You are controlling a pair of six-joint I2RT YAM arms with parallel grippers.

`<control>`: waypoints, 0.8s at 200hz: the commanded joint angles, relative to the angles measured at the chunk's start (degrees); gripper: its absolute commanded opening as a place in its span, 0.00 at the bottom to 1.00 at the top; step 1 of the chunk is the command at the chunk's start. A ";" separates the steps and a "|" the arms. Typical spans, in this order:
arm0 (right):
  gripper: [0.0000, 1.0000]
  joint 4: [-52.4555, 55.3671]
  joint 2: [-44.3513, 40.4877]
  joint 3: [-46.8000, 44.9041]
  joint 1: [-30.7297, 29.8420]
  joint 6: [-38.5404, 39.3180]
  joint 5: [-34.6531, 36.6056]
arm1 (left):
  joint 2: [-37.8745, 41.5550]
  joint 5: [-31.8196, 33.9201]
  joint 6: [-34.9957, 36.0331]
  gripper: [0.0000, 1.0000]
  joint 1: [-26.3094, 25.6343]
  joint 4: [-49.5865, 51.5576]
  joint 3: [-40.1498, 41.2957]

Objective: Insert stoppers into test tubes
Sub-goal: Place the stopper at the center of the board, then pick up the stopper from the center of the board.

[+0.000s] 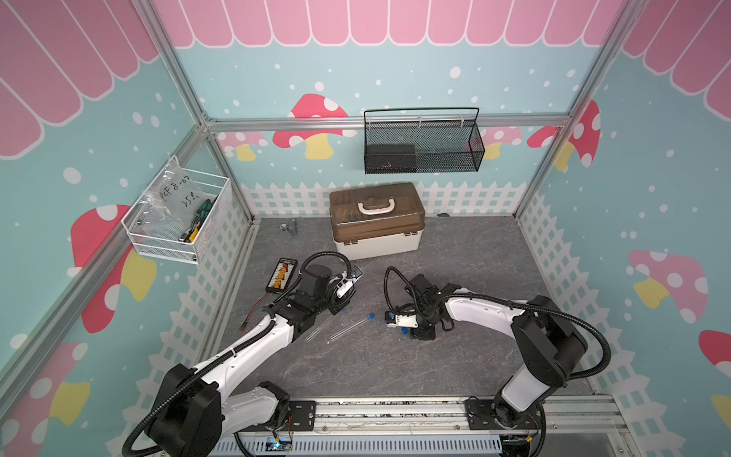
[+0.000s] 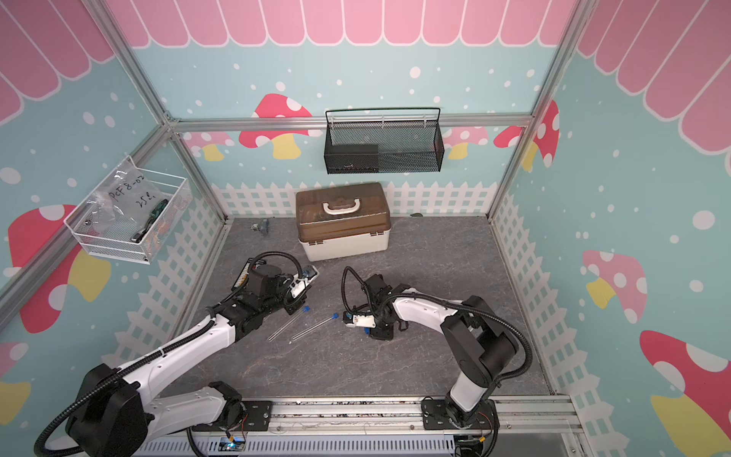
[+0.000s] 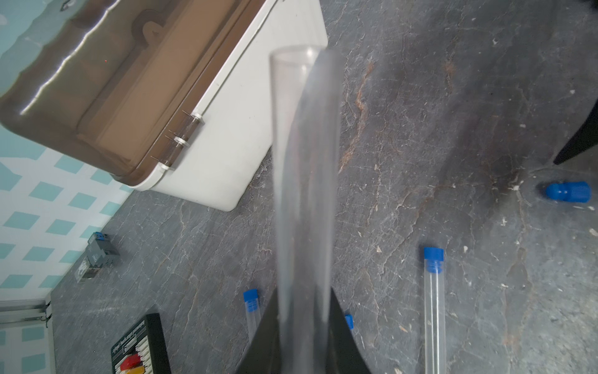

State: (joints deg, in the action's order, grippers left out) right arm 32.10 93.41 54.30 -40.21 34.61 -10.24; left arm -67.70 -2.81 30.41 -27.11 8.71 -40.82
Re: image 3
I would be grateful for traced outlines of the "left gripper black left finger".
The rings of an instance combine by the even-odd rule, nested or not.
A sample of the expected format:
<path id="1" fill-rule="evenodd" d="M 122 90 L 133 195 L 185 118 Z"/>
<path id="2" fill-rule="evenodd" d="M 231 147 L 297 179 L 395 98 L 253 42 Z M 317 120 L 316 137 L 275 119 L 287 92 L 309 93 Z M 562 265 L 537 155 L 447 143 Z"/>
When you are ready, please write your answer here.
<path id="1" fill-rule="evenodd" d="M 279 319 L 278 299 L 274 296 L 261 313 L 257 332 L 236 373 L 282 373 Z"/>

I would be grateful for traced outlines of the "blue stopper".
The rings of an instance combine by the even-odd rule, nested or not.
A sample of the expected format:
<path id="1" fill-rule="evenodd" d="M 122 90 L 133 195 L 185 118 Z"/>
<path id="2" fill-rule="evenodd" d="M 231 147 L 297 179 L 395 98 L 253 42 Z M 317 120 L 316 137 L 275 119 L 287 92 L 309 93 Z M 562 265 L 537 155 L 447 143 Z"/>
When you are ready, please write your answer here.
<path id="1" fill-rule="evenodd" d="M 586 182 L 553 183 L 545 190 L 546 196 L 567 203 L 588 203 L 592 190 Z"/>
<path id="2" fill-rule="evenodd" d="M 243 299 L 247 313 L 256 313 L 259 310 L 259 293 L 257 289 L 245 291 Z"/>
<path id="3" fill-rule="evenodd" d="M 345 321 L 347 322 L 347 326 L 349 327 L 350 330 L 354 329 L 354 318 L 351 314 L 345 314 L 344 315 Z"/>
<path id="4" fill-rule="evenodd" d="M 445 250 L 435 247 L 424 248 L 425 269 L 430 274 L 441 274 L 445 261 Z"/>

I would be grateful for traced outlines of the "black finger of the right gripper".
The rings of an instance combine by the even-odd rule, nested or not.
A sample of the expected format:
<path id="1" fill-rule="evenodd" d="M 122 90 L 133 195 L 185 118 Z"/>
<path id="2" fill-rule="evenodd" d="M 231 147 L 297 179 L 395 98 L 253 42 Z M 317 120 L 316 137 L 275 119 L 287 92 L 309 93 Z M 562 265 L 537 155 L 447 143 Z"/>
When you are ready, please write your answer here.
<path id="1" fill-rule="evenodd" d="M 598 102 L 593 106 L 586 121 L 558 153 L 553 161 L 555 165 L 561 165 L 597 145 L 597 113 Z"/>

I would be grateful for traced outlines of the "clear test tube diagonal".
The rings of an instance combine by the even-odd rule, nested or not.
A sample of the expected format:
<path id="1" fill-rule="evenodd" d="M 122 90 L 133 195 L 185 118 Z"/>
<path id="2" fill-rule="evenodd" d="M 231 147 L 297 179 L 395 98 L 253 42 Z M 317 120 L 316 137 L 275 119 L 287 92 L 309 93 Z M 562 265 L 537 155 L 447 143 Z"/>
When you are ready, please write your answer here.
<path id="1" fill-rule="evenodd" d="M 425 269 L 425 372 L 447 373 L 445 343 L 445 261 L 441 274 Z"/>

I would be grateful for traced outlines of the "clear test tube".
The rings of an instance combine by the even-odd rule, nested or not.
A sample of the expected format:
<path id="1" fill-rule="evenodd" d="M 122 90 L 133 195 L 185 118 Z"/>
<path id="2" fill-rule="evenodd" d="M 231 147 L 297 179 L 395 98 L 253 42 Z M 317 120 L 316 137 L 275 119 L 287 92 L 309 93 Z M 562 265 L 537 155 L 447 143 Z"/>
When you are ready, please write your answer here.
<path id="1" fill-rule="evenodd" d="M 281 365 L 325 372 L 343 85 L 337 51 L 275 50 L 269 61 Z"/>

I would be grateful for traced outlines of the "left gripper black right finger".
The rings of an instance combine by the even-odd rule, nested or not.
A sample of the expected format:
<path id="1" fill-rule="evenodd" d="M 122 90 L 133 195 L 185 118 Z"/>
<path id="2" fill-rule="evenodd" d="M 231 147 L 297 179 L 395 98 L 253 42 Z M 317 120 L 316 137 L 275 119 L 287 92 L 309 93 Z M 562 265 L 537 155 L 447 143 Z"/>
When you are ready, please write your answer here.
<path id="1" fill-rule="evenodd" d="M 328 343 L 325 358 L 325 373 L 371 373 L 358 350 L 344 311 L 332 288 L 330 288 Z"/>

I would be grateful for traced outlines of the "clear test tube lowest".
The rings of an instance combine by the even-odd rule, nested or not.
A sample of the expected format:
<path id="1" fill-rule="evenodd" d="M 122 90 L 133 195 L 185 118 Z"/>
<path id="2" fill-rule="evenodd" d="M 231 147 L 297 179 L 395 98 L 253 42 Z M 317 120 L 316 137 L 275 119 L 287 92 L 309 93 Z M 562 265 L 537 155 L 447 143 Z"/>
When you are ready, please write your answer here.
<path id="1" fill-rule="evenodd" d="M 260 320 L 261 320 L 261 311 L 260 311 L 260 304 L 259 304 L 259 310 L 256 313 L 246 313 L 246 320 L 247 320 L 247 328 L 248 328 L 248 334 L 249 334 L 249 342 L 252 342 L 255 333 L 257 332 L 257 329 L 259 327 L 260 324 Z"/>

